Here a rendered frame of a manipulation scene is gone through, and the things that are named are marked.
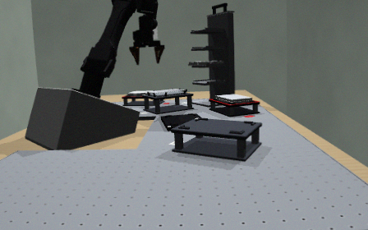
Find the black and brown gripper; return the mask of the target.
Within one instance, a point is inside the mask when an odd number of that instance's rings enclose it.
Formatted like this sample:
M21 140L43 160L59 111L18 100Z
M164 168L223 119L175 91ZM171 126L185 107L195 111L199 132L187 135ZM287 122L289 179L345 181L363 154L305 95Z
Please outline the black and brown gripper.
M154 48L155 57L156 57L157 63L159 63L161 55L164 51L164 45L160 45L160 40L155 40L155 41L152 41L152 40L153 40L153 29L152 28L149 28L149 30L147 30L147 28L140 29L140 41L133 42L134 47L129 47L131 54L136 60L136 65L139 65L140 48L145 48L145 46L147 45L149 47L155 47Z

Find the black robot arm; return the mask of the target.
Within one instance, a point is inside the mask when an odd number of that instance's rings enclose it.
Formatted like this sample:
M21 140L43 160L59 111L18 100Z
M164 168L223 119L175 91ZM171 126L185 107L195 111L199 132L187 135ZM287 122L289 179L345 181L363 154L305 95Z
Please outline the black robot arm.
M142 3L142 4L141 4ZM104 78L110 77L116 63L117 47L125 26L135 13L147 13L139 17L139 27L153 30L157 27L158 0L112 0L112 13L99 42L91 48L80 70L84 72L80 89L83 94L100 98ZM94 69L94 70L93 70Z

